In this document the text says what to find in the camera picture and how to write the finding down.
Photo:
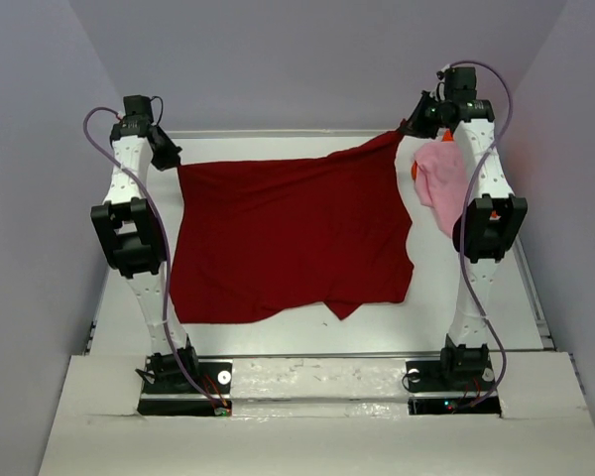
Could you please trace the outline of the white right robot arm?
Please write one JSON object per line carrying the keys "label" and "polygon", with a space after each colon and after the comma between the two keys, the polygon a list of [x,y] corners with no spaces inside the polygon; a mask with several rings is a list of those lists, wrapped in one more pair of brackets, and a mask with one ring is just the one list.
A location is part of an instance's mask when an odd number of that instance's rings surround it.
{"label": "white right robot arm", "polygon": [[440,130],[449,130],[469,176],[452,231],[460,266],[454,317],[438,358],[407,363],[402,383],[412,394],[472,390],[488,398],[505,375],[491,365],[488,342],[499,336],[486,306],[496,271],[523,225],[528,202],[515,195],[505,177],[497,147],[507,129],[495,126],[491,102],[477,96],[480,64],[466,59],[441,69],[435,91],[422,93],[399,128],[420,139],[434,139]]}

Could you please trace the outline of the dark red t shirt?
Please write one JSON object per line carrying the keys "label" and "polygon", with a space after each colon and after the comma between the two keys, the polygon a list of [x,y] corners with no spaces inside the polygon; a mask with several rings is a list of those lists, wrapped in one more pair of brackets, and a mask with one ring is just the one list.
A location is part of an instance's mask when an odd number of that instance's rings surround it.
{"label": "dark red t shirt", "polygon": [[396,171],[402,139],[388,131],[321,158],[180,167],[178,319],[253,323],[314,303],[344,319],[404,301],[414,265]]}

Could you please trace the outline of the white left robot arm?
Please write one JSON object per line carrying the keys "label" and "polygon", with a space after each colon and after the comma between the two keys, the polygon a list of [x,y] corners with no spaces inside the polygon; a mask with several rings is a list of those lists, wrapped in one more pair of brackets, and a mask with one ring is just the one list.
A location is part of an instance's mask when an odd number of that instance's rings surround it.
{"label": "white left robot arm", "polygon": [[107,194],[92,207],[90,219],[109,267],[130,286],[148,328],[152,353],[140,377],[169,393],[198,391],[198,358],[170,297],[166,227],[147,188],[149,169],[177,168],[181,148],[162,129],[153,102],[144,95],[124,97],[109,146],[95,147],[113,170]]}

